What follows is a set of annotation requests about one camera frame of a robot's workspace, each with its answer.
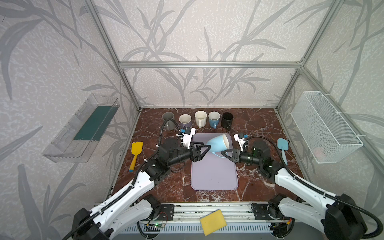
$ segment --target purple tray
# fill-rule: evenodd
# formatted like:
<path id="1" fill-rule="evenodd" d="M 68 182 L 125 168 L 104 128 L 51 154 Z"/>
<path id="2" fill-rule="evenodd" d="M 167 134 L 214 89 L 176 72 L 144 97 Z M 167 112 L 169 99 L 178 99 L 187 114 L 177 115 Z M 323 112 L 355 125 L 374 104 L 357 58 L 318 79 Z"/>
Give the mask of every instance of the purple tray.
<path id="1" fill-rule="evenodd" d="M 223 133 L 196 133 L 194 142 L 206 144 L 210 139 Z M 229 140 L 229 148 L 232 148 L 231 135 L 224 133 Z M 238 187 L 236 165 L 227 158 L 218 157 L 208 152 L 198 162 L 192 162 L 191 186 L 195 190 L 235 190 Z"/>

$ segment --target gray floor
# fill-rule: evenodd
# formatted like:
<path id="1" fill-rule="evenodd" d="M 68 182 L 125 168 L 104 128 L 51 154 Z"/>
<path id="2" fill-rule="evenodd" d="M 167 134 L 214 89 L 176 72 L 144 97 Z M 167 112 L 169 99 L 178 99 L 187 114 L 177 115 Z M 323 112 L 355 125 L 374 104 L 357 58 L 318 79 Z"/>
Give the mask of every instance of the gray floor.
<path id="1" fill-rule="evenodd" d="M 232 240 L 232 239 L 241 239 L 241 240 L 276 240 L 270 233 L 212 233 L 208 236 L 204 234 L 160 234 L 155 240 Z M 119 234 L 113 240 L 144 240 L 140 234 Z M 296 222 L 292 232 L 285 237 L 285 240 L 324 240 L 323 235 L 313 227 L 310 227 L 302 222 Z"/>

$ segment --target transparent plastic bin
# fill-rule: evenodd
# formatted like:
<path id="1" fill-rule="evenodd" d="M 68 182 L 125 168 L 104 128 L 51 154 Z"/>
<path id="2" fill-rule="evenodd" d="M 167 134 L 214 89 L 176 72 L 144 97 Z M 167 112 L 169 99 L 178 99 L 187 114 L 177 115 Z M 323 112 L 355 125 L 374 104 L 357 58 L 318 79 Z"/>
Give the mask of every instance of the transparent plastic bin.
<path id="1" fill-rule="evenodd" d="M 101 118 L 97 119 L 96 123 L 92 125 L 94 132 L 88 131 L 86 137 L 84 137 L 84 134 L 83 137 L 78 136 L 79 131 L 98 106 L 110 106 L 110 108 L 104 109 L 103 115 L 99 115 Z M 46 147 L 43 156 L 53 162 L 87 162 L 119 106 L 116 97 L 91 94 L 55 139 Z"/>
<path id="2" fill-rule="evenodd" d="M 339 162 L 363 146 L 340 112 L 319 91 L 303 92 L 291 115 L 317 163 Z"/>

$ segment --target mug handle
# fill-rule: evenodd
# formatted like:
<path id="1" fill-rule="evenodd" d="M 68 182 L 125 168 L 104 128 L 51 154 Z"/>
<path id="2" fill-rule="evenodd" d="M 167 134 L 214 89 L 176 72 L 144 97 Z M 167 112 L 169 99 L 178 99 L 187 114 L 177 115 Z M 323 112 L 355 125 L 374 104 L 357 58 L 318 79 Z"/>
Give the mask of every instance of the mug handle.
<path id="1" fill-rule="evenodd" d="M 219 156 L 217 155 L 215 152 L 213 152 L 214 155 L 218 156 L 218 157 L 221 157 L 221 158 L 224 158 L 224 156 Z"/>

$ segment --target wallpaper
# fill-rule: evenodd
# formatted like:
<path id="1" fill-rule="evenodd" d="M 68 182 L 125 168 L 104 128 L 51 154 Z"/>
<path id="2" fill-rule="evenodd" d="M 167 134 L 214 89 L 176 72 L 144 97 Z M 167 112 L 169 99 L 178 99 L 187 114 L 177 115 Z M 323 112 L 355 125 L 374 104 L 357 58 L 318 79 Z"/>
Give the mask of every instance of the wallpaper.
<path id="1" fill-rule="evenodd" d="M 126 76 L 141 106 L 274 107 L 293 72 L 292 68 L 143 68 L 126 71 Z"/>
<path id="2" fill-rule="evenodd" d="M 279 114 L 288 128 L 290 145 L 294 145 L 303 162 L 305 172 L 312 183 L 335 194 L 347 194 L 356 204 L 380 216 L 384 220 L 384 177 L 372 165 L 361 149 L 354 151 L 337 163 L 318 164 L 309 150 L 305 140 L 297 128 L 291 112 L 303 91 L 316 91 L 308 80 L 300 76 L 290 91 Z M 376 228 L 376 223 L 364 216 L 370 231 Z"/>
<path id="3" fill-rule="evenodd" d="M 332 1 L 94 2 L 120 61 L 299 61 Z M 145 107 L 273 107 L 293 70 L 125 72 Z"/>
<path id="4" fill-rule="evenodd" d="M 306 67 L 384 157 L 383 4 L 343 4 Z"/>
<path id="5" fill-rule="evenodd" d="M 137 112 L 82 1 L 0 2 L 0 239 L 59 240 L 104 200 Z M 121 104 L 87 163 L 42 156 L 91 93 Z"/>

